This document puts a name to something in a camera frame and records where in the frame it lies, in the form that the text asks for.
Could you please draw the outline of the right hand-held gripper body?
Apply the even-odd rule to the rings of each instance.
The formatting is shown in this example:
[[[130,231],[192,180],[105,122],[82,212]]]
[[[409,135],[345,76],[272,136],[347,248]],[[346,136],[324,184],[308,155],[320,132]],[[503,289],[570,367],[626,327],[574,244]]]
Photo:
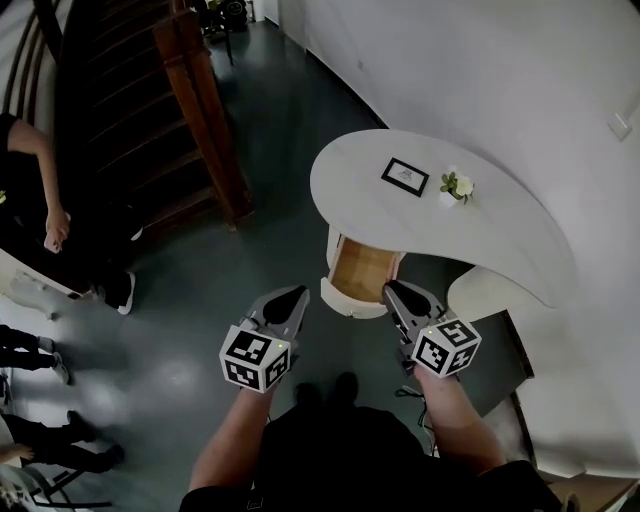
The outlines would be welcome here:
[[[447,310],[429,291],[402,280],[391,280],[402,327],[398,358],[406,375],[417,366],[439,378],[467,368],[482,341],[468,322]]]

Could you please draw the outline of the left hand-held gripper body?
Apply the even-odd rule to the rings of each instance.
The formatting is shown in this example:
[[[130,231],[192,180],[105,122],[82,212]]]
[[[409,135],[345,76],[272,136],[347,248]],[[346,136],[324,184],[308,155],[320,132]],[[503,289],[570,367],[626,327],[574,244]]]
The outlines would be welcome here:
[[[254,301],[219,352],[226,381],[261,394],[291,369],[306,311],[306,287],[288,286]]]

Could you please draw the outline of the large white wooden drawer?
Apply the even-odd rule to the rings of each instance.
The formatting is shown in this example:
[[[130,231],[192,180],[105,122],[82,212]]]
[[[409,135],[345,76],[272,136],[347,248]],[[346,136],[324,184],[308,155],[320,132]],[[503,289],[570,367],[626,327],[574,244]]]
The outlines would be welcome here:
[[[383,287],[397,277],[404,256],[340,235],[330,258],[329,274],[321,280],[321,298],[345,317],[369,320],[386,315]]]

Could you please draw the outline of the person's right forearm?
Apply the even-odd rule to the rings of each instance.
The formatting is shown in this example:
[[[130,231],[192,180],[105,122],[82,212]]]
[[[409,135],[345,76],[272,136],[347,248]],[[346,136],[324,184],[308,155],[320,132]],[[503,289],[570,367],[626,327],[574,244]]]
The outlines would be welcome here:
[[[485,425],[456,377],[439,378],[417,366],[439,454],[475,475],[506,464],[494,432]]]

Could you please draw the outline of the person's left forearm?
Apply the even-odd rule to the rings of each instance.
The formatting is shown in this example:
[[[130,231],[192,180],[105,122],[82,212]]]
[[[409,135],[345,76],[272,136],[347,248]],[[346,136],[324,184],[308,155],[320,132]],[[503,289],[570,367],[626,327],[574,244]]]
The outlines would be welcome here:
[[[246,388],[239,391],[194,465],[190,491],[246,487],[252,481],[275,390],[264,394]]]

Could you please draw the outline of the white curved desk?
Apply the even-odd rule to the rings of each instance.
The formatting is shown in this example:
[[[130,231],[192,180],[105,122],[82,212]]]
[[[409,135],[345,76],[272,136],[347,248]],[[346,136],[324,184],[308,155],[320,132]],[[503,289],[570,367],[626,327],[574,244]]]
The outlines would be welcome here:
[[[429,175],[421,197],[381,179],[392,157]],[[448,208],[440,186],[450,166],[475,188],[466,204]],[[330,229],[329,268],[344,235],[373,248],[484,268],[549,308],[576,288],[573,254],[546,209],[507,173],[449,142],[389,129],[341,136],[316,157],[310,189]]]

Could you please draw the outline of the person's black shoe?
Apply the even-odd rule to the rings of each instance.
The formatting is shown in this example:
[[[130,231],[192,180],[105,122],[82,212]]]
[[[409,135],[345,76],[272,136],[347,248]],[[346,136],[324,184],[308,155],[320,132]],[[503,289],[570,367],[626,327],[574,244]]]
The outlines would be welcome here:
[[[341,403],[353,404],[358,392],[357,376],[353,372],[344,372],[336,379],[332,397]]]
[[[322,395],[318,387],[312,383],[300,383],[295,388],[295,404],[299,407],[320,407]]]

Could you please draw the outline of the white potted flower plant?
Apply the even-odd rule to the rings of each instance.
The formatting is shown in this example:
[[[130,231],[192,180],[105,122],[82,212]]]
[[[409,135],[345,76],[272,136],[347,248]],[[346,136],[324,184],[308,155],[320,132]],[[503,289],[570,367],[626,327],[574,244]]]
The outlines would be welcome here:
[[[458,172],[456,166],[450,166],[441,176],[440,201],[450,208],[457,204],[466,204],[474,193],[475,185],[471,179]]]

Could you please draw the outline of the person's black clothing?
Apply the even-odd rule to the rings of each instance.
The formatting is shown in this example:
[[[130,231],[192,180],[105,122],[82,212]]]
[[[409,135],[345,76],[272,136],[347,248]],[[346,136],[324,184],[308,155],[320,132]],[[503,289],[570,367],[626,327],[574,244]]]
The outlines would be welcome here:
[[[561,512],[526,461],[479,476],[424,453],[393,414],[297,405],[268,423],[250,484],[189,492],[179,512]]]

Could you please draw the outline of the wooden step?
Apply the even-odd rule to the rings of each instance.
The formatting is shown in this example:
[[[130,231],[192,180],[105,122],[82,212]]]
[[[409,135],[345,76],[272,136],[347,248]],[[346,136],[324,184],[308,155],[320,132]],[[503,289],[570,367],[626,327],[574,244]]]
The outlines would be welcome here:
[[[560,500],[562,512],[619,512],[639,485],[636,479],[582,474],[548,487]]]

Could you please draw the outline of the black metal chair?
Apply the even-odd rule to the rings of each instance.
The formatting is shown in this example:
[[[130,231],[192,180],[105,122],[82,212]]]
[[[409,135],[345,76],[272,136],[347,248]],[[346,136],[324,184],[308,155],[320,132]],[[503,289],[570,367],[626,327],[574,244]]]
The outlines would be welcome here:
[[[111,501],[79,502],[66,487],[84,474],[68,470],[46,478],[32,467],[0,465],[0,512],[102,512]]]

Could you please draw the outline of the dark wooden staircase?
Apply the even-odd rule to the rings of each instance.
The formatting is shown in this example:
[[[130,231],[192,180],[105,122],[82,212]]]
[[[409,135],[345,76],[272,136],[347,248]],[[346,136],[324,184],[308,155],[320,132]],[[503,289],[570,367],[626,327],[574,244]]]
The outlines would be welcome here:
[[[50,100],[61,188],[133,208],[145,239],[215,211],[252,214],[210,60],[207,0],[26,0],[1,100],[33,122]]]

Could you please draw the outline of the black picture frame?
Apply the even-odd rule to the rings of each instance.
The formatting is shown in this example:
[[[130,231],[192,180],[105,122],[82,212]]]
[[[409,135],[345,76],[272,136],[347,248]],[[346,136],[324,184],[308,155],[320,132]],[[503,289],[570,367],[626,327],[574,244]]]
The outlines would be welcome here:
[[[429,180],[429,175],[392,157],[381,175],[381,179],[409,194],[421,197]]]

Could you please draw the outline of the white wall box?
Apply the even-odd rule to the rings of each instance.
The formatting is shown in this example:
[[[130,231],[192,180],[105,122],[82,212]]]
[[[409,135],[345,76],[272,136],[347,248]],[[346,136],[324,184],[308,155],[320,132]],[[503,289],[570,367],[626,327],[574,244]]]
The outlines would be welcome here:
[[[629,120],[621,113],[616,112],[608,120],[608,126],[619,141],[624,141],[632,131]]]

